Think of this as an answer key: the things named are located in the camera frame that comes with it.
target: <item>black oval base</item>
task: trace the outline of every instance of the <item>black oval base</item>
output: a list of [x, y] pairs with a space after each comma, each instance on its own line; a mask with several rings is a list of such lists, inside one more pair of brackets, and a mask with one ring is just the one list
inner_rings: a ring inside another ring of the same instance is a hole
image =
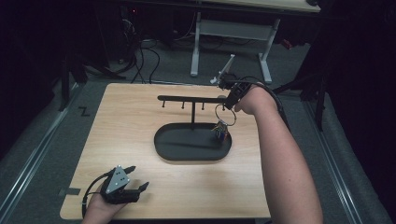
[[170, 123], [154, 136], [157, 153], [169, 161], [218, 161], [230, 151], [232, 138], [220, 142], [215, 123]]

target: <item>wooden table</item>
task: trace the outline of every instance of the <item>wooden table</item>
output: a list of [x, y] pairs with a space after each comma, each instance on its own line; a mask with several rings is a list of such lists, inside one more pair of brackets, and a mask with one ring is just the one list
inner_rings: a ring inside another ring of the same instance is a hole
[[[163, 102], [158, 95], [218, 97], [217, 87], [110, 84], [106, 88], [61, 210], [64, 219], [82, 219], [81, 200], [91, 182], [117, 165], [134, 165], [127, 189], [149, 181], [137, 203], [117, 219], [269, 217], [262, 183], [257, 127], [252, 116], [237, 113], [229, 128], [233, 145], [220, 161], [167, 161], [154, 146], [154, 135], [167, 123], [190, 122], [191, 104]], [[195, 122], [218, 121], [215, 106], [196, 106]], [[222, 119], [233, 119], [226, 110]]]

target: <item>desk leg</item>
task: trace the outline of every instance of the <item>desk leg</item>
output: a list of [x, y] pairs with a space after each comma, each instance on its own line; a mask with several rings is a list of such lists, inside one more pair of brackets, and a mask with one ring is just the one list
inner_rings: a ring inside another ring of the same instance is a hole
[[195, 24], [195, 45], [194, 45], [194, 52], [192, 53], [192, 62], [191, 62], [192, 77], [198, 76], [200, 33], [201, 33], [201, 12], [197, 12], [197, 22]]
[[266, 84], [272, 83], [270, 70], [268, 69], [267, 57], [268, 57], [268, 53], [270, 52], [271, 46], [274, 42], [274, 38], [275, 38], [277, 27], [279, 26], [279, 23], [280, 23], [280, 19], [277, 19], [274, 22], [274, 26], [271, 29], [270, 35], [266, 42], [266, 46], [264, 48], [264, 53], [259, 53], [260, 65], [262, 66], [262, 75], [264, 76], [264, 81]]

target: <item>horizontal bar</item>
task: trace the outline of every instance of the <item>horizontal bar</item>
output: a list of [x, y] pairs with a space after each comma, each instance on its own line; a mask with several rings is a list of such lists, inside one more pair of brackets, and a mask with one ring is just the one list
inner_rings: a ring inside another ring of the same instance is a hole
[[225, 104], [227, 98], [205, 98], [205, 97], [190, 97], [190, 96], [169, 96], [159, 95], [160, 101], [176, 101], [176, 102], [193, 102], [206, 104]]
[[196, 4], [195, 2], [181, 1], [181, 2], [169, 2], [169, 1], [159, 1], [159, 0], [84, 0], [86, 2], [92, 3], [113, 3], [113, 4], [131, 4], [135, 6], [142, 7], [168, 7], [174, 10], [192, 10], [201, 11], [208, 13], [219, 13], [219, 12], [230, 12], [230, 13], [240, 13], [241, 15], [263, 15], [276, 17], [277, 19], [291, 18], [291, 19], [302, 19], [302, 20], [315, 20], [320, 22], [340, 22], [346, 21], [347, 16], [333, 16], [333, 15], [323, 15], [321, 13], [313, 12], [299, 12], [291, 10], [280, 10], [272, 8], [262, 8], [262, 7], [242, 7], [242, 6], [232, 6], [232, 5], [222, 5], [222, 4]]
[[255, 40], [268, 40], [272, 26], [201, 20], [201, 35], [219, 35]]

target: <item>person's left hand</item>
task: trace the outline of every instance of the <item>person's left hand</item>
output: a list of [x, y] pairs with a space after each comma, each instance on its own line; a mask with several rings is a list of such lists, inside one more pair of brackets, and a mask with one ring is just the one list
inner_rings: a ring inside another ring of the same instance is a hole
[[108, 223], [127, 203], [107, 203], [100, 194], [102, 185], [96, 190], [88, 204], [82, 223]]

